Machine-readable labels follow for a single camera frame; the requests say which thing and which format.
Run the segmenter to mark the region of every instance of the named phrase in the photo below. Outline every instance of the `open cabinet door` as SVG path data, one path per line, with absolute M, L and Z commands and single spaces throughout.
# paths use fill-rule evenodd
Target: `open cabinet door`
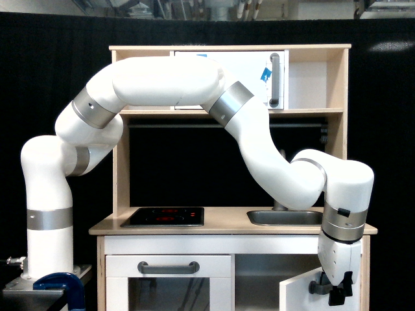
M 279 284 L 279 311 L 359 311 L 360 276 L 353 284 L 353 296 L 346 297 L 344 305 L 329 306 L 329 295 L 309 293 L 311 281 L 318 282 L 322 268 L 297 275 Z

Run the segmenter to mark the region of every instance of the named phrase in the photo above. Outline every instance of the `door handle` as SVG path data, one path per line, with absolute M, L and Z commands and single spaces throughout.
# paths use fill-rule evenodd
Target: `door handle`
M 192 261 L 188 266 L 149 266 L 145 261 L 141 261 L 137 269 L 142 274 L 194 274 L 199 271 L 200 266 L 196 261 Z
M 279 55 L 272 53 L 270 56 L 272 62 L 272 95 L 270 106 L 275 108 L 279 104 Z

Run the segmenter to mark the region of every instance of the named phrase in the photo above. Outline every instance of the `stainless steel sink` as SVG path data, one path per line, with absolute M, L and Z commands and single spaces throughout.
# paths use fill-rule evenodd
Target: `stainless steel sink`
M 250 211 L 254 225 L 321 225 L 323 213 L 316 211 Z

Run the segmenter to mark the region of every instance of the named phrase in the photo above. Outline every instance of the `oven door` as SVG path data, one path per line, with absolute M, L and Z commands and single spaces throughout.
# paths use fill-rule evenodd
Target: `oven door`
M 108 255 L 107 311 L 230 311 L 231 255 Z

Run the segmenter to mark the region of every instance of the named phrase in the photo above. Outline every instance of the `black stovetop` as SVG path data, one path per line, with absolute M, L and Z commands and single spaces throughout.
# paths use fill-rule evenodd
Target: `black stovetop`
M 142 207 L 121 227 L 204 225 L 203 207 Z

